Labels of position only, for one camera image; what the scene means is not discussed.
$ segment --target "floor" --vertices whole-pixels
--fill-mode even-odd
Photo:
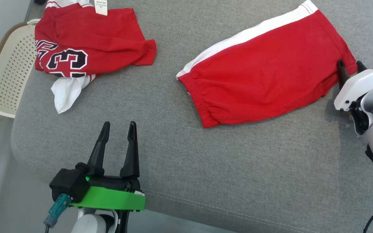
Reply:
[[[32,6],[29,19],[40,18],[43,10],[44,6]],[[43,220],[53,204],[50,188],[13,157],[10,147],[12,123],[13,119],[0,116],[0,232],[43,232]],[[71,232],[76,219],[77,209],[68,208],[50,233]],[[152,211],[131,213],[128,232],[232,233]]]

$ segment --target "white plastic basket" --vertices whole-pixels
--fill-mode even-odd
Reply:
[[[0,44],[0,115],[15,118],[37,52],[34,28],[39,19],[13,26]]]

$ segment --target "couch cushion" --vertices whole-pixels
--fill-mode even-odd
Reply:
[[[361,232],[373,214],[373,165],[352,121],[333,109],[337,88],[274,119],[204,129],[175,79],[207,47],[301,3],[110,0],[109,8],[133,7],[145,38],[156,40],[154,65],[101,75],[61,115],[56,77],[33,71],[12,130],[15,157],[49,182],[86,162],[110,121],[104,167],[118,175],[133,120],[149,210],[246,233]],[[314,3],[373,68],[373,0]]]

